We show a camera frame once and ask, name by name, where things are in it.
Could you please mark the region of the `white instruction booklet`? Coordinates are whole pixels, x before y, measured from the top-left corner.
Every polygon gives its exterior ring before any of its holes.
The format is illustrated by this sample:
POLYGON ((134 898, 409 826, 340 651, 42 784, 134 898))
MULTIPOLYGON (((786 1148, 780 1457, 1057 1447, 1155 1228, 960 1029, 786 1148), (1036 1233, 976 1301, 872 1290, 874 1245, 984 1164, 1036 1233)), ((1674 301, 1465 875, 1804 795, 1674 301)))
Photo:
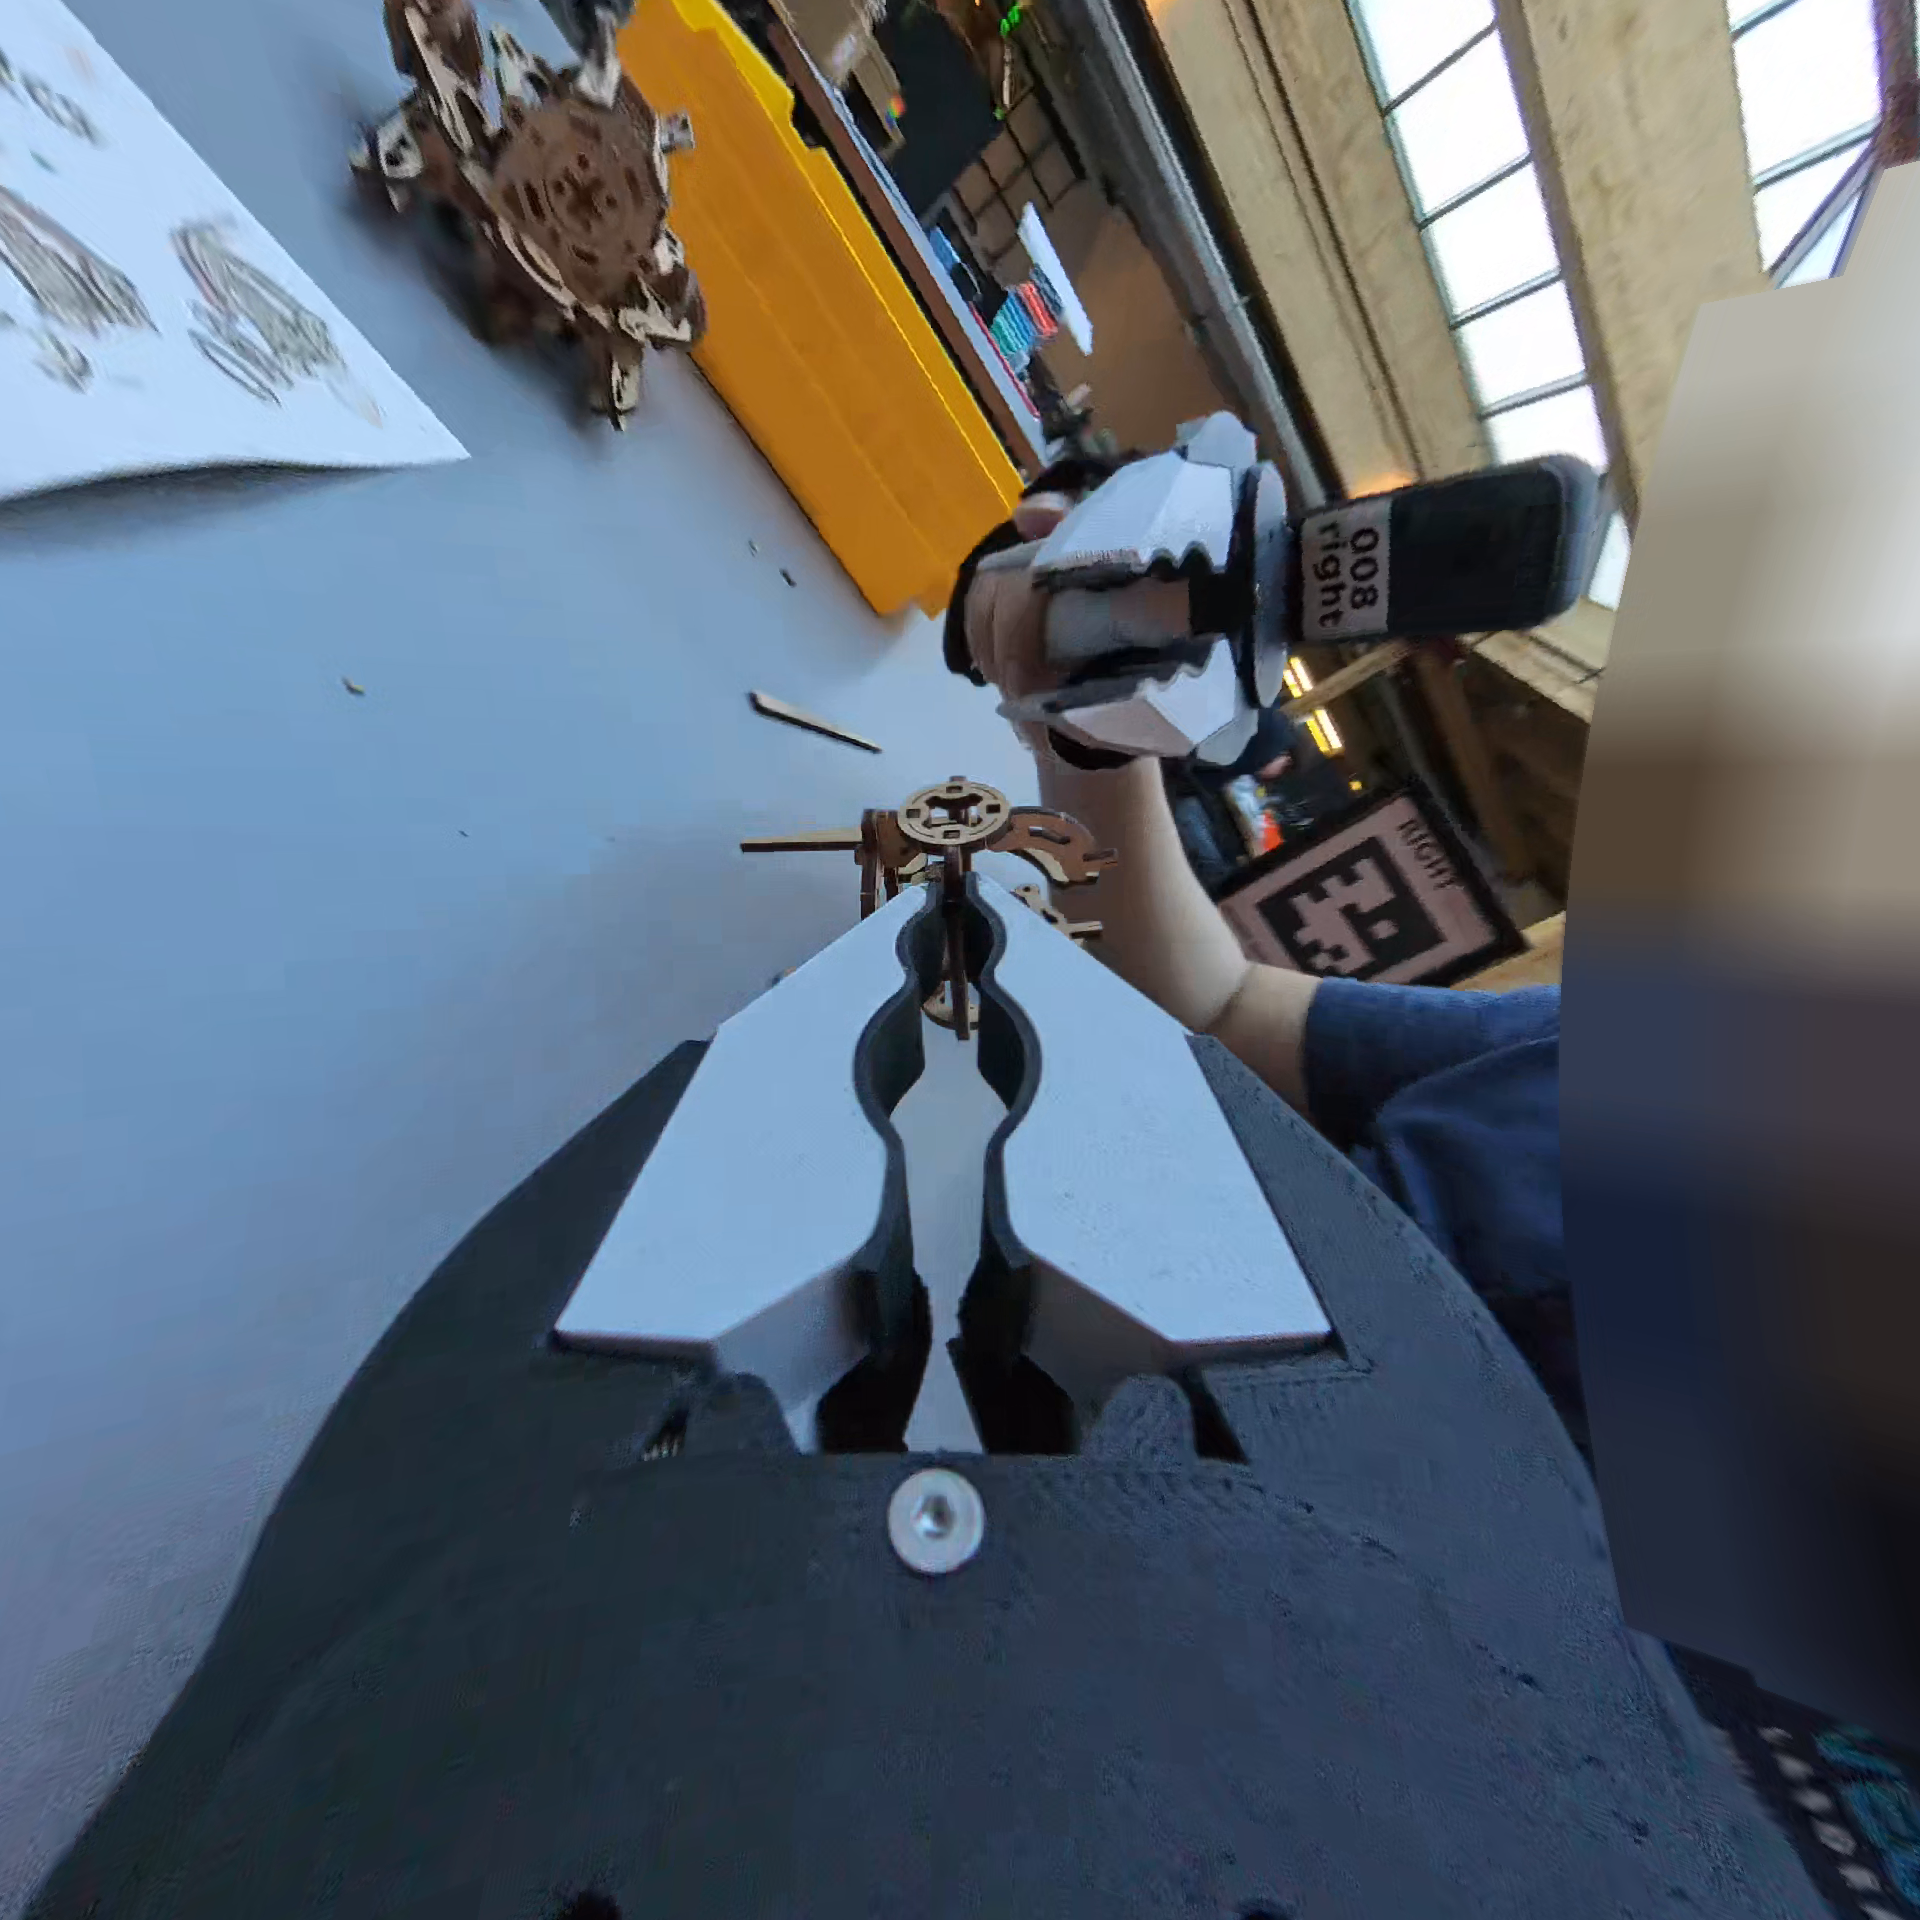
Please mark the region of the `white instruction booklet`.
POLYGON ((2 5, 2 496, 464 444, 66 5, 2 5))

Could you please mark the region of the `framed black-white marker sign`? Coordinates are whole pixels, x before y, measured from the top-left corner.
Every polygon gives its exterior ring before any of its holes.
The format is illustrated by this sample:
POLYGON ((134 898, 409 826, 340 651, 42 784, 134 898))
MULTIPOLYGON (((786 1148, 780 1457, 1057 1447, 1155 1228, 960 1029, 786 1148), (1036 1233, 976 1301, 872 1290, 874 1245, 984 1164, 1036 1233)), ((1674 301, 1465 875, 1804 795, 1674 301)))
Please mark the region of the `framed black-white marker sign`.
POLYGON ((1315 979, 1450 991, 1530 946, 1415 779, 1246 861, 1215 901, 1251 961, 1315 979))

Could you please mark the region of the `person's right forearm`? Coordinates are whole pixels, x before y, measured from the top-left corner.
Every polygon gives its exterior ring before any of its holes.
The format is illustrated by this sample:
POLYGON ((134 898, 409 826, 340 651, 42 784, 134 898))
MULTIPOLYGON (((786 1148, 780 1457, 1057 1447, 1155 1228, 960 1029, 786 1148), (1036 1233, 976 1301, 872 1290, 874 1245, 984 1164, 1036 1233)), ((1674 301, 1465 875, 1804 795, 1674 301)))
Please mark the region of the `person's right forearm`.
POLYGON ((1306 1039, 1320 980, 1242 952, 1193 873, 1159 765, 1130 760, 1090 773, 1042 751, 1038 768, 1042 802, 1119 858, 1096 885, 1108 968, 1307 1116, 1306 1039))

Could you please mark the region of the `teal patterned black cloth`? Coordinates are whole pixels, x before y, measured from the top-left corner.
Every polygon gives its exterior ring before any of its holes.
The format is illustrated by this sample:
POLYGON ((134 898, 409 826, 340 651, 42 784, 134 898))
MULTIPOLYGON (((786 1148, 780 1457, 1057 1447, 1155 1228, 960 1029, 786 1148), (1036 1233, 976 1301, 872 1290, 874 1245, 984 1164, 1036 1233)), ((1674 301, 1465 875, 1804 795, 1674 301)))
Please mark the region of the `teal patterned black cloth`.
POLYGON ((1697 1667, 1702 1709, 1774 1817, 1830 1915, 1919 1915, 1919 1761, 1908 1746, 1697 1667))

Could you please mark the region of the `stack of colourful folders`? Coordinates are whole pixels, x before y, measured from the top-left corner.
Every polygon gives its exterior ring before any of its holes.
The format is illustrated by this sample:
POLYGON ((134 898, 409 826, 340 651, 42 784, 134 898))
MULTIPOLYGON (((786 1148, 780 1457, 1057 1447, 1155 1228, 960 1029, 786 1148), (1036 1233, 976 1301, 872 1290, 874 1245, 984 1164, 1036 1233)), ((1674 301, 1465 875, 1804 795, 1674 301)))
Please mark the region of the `stack of colourful folders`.
POLYGON ((1073 312, 1046 269, 1002 288, 988 319, 988 331, 1002 361, 1015 378, 1027 378, 1036 354, 1062 335, 1073 335, 1073 312))

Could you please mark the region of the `yellow plastic bin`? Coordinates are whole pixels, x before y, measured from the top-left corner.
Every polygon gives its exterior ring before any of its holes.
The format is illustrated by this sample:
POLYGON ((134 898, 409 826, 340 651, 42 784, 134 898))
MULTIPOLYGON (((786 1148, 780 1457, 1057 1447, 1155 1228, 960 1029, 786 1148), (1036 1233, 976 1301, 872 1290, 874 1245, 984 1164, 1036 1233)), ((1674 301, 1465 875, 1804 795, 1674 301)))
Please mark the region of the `yellow plastic bin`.
POLYGON ((695 363, 882 618, 944 611, 1018 466, 796 93, 712 3, 639 5, 639 92, 687 113, 670 226, 703 283, 695 363))

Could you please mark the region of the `thin wooden stick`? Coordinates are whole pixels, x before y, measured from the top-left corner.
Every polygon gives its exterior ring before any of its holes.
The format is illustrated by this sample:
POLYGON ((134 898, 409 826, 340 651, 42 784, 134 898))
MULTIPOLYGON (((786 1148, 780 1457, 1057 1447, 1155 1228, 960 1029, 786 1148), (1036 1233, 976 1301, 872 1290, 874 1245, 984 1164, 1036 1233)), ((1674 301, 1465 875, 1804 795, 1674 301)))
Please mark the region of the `thin wooden stick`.
POLYGON ((830 744, 836 744, 841 748, 850 748, 854 753, 865 753, 865 755, 874 755, 874 757, 882 755, 882 746, 879 740, 874 740, 865 735, 858 735, 850 728, 841 728, 841 725, 836 725, 836 722, 833 722, 833 721, 827 721, 827 717, 823 717, 815 711, 807 711, 807 709, 793 707, 784 700, 777 700, 776 696, 771 696, 766 691, 752 689, 747 700, 750 700, 750 709, 759 717, 766 717, 776 725, 783 725, 783 728, 796 730, 796 731, 806 731, 810 736, 827 738, 830 744))

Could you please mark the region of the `person's right hand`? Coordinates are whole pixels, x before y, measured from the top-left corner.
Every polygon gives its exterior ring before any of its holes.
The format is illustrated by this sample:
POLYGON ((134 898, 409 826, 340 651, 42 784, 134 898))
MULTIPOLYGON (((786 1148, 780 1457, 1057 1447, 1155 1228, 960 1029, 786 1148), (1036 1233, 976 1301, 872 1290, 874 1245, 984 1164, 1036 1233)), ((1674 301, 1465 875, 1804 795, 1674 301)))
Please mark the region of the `person's right hand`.
POLYGON ((1063 491, 1018 501, 1015 514, 978 544, 954 591, 950 615, 958 619, 963 673, 1007 703, 1057 691, 1066 673, 1047 658, 1049 599, 1033 586, 1028 562, 990 567, 990 561, 1046 541, 1071 513, 1073 496, 1063 491))

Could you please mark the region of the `large wooden gear model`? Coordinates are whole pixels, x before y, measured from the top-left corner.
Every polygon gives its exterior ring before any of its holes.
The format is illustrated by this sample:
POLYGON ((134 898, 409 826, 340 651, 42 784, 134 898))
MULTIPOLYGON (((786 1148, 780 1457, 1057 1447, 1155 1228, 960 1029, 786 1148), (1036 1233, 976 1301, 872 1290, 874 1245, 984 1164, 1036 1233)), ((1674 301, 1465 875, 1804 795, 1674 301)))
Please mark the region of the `large wooden gear model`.
POLYGON ((552 64, 474 5, 386 3, 409 88, 353 151, 395 213, 426 203, 466 241, 482 335, 577 346, 586 409, 616 431, 641 405, 647 353, 691 353, 710 327, 667 221, 670 163, 695 135, 627 74, 617 39, 633 12, 569 5, 579 56, 552 64))

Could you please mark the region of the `glass roof window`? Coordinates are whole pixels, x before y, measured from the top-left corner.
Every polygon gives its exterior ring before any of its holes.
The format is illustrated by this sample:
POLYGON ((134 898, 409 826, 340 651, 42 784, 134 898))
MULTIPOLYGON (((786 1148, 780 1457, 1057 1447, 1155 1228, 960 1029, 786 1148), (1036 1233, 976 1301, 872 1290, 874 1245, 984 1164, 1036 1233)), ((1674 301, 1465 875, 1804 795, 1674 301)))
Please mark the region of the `glass roof window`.
POLYGON ((1703 305, 1840 272, 1916 160, 1916 5, 1359 3, 1350 19, 1499 465, 1611 473, 1616 609, 1703 305))

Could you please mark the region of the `white sign board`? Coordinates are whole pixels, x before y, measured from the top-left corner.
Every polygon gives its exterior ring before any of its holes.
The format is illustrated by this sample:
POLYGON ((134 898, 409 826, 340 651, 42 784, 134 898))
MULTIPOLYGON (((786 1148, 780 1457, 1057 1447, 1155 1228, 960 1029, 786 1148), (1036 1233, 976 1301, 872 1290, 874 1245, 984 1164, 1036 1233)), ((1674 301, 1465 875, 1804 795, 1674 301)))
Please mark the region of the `white sign board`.
POLYGON ((1038 203, 1027 203, 1018 221, 1018 242, 1027 261, 1027 285, 1047 312, 1051 331, 1063 331, 1084 356, 1094 354, 1094 320, 1073 288, 1073 279, 1040 217, 1038 203))

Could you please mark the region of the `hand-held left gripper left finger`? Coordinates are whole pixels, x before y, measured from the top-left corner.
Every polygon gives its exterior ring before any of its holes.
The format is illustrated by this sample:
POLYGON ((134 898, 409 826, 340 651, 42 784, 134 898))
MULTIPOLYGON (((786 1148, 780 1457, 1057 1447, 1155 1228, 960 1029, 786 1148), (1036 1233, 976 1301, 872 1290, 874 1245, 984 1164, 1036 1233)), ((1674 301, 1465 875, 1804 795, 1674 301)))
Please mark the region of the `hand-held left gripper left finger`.
POLYGON ((803 1451, 897 1449, 931 1308, 895 1113, 940 971, 942 911, 914 887, 722 1021, 559 1345, 758 1378, 803 1451))

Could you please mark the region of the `wooden gyroscope model assembly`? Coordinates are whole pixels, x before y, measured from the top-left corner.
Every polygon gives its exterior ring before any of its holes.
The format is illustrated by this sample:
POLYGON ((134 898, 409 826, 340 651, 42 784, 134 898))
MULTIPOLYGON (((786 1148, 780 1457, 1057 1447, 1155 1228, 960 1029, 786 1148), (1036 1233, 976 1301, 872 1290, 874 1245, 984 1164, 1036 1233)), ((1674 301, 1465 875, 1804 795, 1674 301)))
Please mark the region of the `wooden gyroscope model assembly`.
POLYGON ((1051 808, 1012 805, 1012 820, 990 847, 968 853, 934 853, 908 843, 897 824, 899 808, 872 808, 854 827, 786 831, 739 842, 743 855, 848 855, 858 867, 859 907, 868 920, 882 903, 920 883, 934 889, 944 913, 942 986, 924 1000, 924 1016, 956 1039, 971 1041, 978 994, 970 977, 963 923, 968 881, 976 858, 1018 858, 1057 889, 1081 889, 1119 868, 1119 853, 1098 847, 1088 827, 1051 808))

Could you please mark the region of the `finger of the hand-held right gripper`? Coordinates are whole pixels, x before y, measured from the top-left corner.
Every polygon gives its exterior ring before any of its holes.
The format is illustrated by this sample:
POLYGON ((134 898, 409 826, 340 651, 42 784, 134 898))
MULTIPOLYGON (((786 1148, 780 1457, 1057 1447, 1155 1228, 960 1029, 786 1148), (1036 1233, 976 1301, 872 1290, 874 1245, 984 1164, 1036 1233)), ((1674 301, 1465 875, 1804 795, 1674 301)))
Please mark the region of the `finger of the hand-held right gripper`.
POLYGON ((1042 597, 1267 599, 1267 465, 1255 432, 1211 415, 1099 483, 1032 561, 1042 597))
POLYGON ((1051 684, 1000 714, 1059 751, 1111 760, 1234 760, 1258 714, 1232 643, 1198 632, 1190 591, 1066 591, 1046 604, 1051 684))

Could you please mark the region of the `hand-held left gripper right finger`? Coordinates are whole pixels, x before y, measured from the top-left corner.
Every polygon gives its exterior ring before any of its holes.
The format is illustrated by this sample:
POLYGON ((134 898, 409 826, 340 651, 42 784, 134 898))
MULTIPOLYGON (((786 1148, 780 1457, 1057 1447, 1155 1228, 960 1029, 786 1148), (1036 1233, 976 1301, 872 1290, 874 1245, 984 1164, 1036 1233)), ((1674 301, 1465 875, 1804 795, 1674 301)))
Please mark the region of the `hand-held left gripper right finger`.
POLYGON ((980 875, 968 939, 976 1064, 1004 1107, 964 1287, 980 1447, 1071 1455, 1131 1381, 1334 1355, 1196 1039, 980 875))

